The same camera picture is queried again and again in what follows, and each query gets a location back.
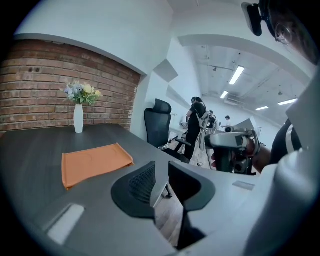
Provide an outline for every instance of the orange cloth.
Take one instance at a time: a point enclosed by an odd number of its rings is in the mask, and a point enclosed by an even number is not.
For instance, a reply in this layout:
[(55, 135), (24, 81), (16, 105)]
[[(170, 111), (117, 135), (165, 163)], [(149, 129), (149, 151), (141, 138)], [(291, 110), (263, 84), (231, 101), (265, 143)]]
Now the orange cloth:
[(134, 160), (118, 143), (62, 154), (62, 183), (66, 189), (88, 178), (131, 166)]

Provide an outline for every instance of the white ceiling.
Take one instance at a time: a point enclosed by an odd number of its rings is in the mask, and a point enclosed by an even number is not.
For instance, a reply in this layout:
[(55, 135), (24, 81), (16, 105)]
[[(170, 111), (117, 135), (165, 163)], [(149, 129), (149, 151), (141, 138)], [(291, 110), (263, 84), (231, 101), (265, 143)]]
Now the white ceiling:
[[(285, 111), (289, 105), (278, 103), (298, 97), (305, 88), (277, 65), (251, 53), (220, 46), (194, 46), (191, 50), (203, 95), (220, 98), (228, 91), (227, 98), (239, 101), (239, 107), (279, 125), (287, 120)], [(245, 70), (238, 81), (230, 85), (238, 66)], [(255, 110), (265, 106), (269, 108)]]
[(175, 13), (183, 13), (193, 8), (207, 5), (211, 2), (224, 2), (240, 6), (243, 2), (254, 4), (258, 3), (259, 0), (167, 0), (167, 2)]

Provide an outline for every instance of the brick wall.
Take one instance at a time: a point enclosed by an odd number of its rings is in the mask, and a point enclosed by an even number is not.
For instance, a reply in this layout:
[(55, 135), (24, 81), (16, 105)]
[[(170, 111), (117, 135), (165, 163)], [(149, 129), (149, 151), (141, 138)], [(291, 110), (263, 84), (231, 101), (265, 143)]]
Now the brick wall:
[(0, 68), (0, 136), (6, 131), (73, 125), (66, 83), (87, 82), (102, 93), (84, 105), (84, 124), (129, 129), (140, 75), (83, 48), (40, 40), (15, 42)]

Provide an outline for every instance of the fluorescent light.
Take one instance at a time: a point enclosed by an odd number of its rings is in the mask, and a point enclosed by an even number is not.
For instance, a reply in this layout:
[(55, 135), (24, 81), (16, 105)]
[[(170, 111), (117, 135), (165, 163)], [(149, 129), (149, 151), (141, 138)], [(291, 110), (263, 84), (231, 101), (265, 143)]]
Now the fluorescent light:
[(257, 108), (256, 110), (265, 110), (265, 109), (268, 109), (268, 108), (269, 108), (268, 106), (263, 106), (263, 107)]
[(229, 84), (234, 85), (244, 70), (245, 68), (243, 66), (238, 66)]
[(224, 91), (220, 98), (224, 99), (227, 96), (228, 93), (229, 93), (228, 91)]
[(290, 99), (290, 100), (287, 100), (284, 102), (279, 102), (278, 104), (279, 105), (286, 105), (286, 104), (294, 103), (296, 100), (297, 100), (297, 98), (294, 98), (294, 99)]

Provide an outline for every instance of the black office chair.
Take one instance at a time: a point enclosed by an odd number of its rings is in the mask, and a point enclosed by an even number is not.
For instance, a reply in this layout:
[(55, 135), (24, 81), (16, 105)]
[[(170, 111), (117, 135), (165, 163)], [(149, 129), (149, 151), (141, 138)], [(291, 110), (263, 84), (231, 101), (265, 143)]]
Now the black office chair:
[[(181, 162), (189, 164), (190, 160), (188, 158), (168, 148), (171, 110), (172, 108), (169, 103), (156, 98), (154, 107), (147, 108), (144, 111), (144, 122), (148, 143)], [(179, 142), (179, 144), (191, 146), (190, 143), (184, 140), (175, 140)], [(165, 189), (168, 192), (166, 197), (172, 198), (168, 185), (165, 186)]]

